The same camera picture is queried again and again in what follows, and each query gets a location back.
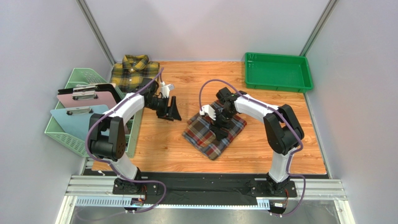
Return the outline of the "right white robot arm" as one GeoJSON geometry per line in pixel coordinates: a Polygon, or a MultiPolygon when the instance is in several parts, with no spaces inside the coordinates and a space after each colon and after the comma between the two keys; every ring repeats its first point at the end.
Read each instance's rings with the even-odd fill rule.
{"type": "Polygon", "coordinates": [[[279,192],[289,181],[292,151],[302,145],[304,131],[289,105],[266,104],[243,91],[232,93],[223,88],[216,94],[220,109],[204,105],[200,114],[211,119],[210,130],[217,140],[223,140],[232,129],[236,114],[246,114],[264,124],[266,138],[273,150],[272,164],[267,173],[269,191],[279,192]]]}

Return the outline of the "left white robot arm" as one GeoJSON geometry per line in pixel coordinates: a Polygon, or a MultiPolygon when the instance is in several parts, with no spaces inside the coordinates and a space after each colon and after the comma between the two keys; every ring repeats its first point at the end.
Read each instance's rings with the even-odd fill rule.
{"type": "Polygon", "coordinates": [[[154,110],[159,119],[181,120],[176,97],[170,95],[174,88],[173,84],[144,78],[116,106],[102,114],[94,113],[85,140],[89,156],[107,163],[121,179],[141,182],[139,168],[125,152],[125,125],[143,108],[154,110]]]}

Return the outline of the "red brown plaid shirt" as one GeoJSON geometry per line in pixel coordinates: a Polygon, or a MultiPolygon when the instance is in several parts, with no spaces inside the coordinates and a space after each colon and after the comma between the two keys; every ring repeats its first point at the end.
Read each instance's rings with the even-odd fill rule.
{"type": "Polygon", "coordinates": [[[217,140],[215,133],[210,130],[209,117],[197,113],[187,121],[187,124],[182,136],[208,159],[216,160],[244,130],[247,122],[235,115],[231,120],[232,128],[226,129],[227,136],[221,140],[217,140]]]}

